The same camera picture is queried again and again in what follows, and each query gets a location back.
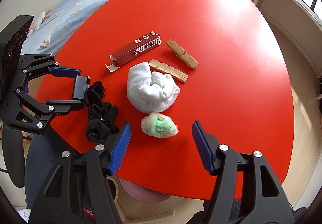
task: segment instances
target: black cloth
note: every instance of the black cloth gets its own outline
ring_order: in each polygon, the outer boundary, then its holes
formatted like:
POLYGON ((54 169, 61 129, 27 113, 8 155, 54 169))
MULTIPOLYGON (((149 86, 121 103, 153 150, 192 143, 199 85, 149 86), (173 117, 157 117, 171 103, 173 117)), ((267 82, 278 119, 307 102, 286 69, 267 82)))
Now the black cloth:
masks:
POLYGON ((41 185, 63 151, 73 148, 51 126, 44 136, 33 135, 25 168, 27 209, 32 208, 41 185))
POLYGON ((88 107, 89 123, 86 137, 90 142, 104 143, 111 134, 120 130, 114 124, 119 108, 110 102, 103 102, 104 87, 101 81, 96 81, 84 92, 84 102, 88 107))

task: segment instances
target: blue bed sheet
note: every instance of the blue bed sheet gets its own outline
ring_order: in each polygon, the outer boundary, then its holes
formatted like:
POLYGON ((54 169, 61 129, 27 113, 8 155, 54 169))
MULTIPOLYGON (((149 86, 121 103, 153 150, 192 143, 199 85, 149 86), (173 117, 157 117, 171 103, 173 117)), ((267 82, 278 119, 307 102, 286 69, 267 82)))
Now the blue bed sheet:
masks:
POLYGON ((24 42, 21 54, 57 54, 76 29, 109 0, 64 0, 24 42))

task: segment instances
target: red table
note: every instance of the red table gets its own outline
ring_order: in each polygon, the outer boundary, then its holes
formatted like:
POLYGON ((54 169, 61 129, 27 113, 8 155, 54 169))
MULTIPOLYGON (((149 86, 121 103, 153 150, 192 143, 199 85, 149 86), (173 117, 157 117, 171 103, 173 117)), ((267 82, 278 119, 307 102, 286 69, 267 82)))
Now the red table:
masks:
MULTIPOLYGON (((267 22, 251 0, 110 0, 72 35, 56 58, 101 80, 105 101, 119 107, 117 126, 132 125, 132 139, 116 175, 146 188, 180 197, 210 199, 215 177, 203 169, 191 135, 194 120, 237 152, 260 150, 283 182, 291 158, 294 113, 284 59, 267 22), (163 41, 114 73, 109 55, 154 31, 163 41), (199 62, 190 69, 165 42, 174 39, 199 62), (176 81, 180 94, 163 113, 178 135, 157 139, 140 127, 146 116, 126 95, 128 70, 157 59, 189 75, 176 81)), ((38 101, 71 99, 73 79, 46 76, 38 101)), ((57 116, 53 128, 76 150, 95 144, 85 138, 87 108, 57 116)), ((240 197, 238 176, 235 197, 240 197)))

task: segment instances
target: rolled white cloth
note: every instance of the rolled white cloth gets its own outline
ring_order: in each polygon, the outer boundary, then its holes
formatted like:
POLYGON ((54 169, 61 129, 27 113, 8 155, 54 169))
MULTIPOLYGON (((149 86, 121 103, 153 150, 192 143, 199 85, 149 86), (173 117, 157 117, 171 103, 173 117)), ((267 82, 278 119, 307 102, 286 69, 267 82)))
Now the rolled white cloth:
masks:
POLYGON ((128 71, 128 100, 144 113, 162 112, 169 108, 180 92, 169 74, 150 71, 149 63, 139 63, 128 71))

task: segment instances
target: white duck plush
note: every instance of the white duck plush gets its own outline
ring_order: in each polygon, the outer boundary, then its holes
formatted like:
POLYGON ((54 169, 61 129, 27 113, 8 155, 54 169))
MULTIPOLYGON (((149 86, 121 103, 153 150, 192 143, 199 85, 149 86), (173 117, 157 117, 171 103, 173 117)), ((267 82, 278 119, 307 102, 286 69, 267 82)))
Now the white duck plush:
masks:
POLYGON ((46 16, 51 10, 47 11, 47 12, 42 12, 37 18, 33 19, 33 22, 30 25, 30 29, 28 32, 27 37, 29 37, 31 34, 33 34, 36 30, 39 29, 40 25, 42 24, 43 20, 46 20, 50 17, 46 16))
POLYGON ((139 63, 128 71, 127 96, 139 111, 162 112, 177 99, 180 88, 169 74, 150 71, 149 63, 139 63))

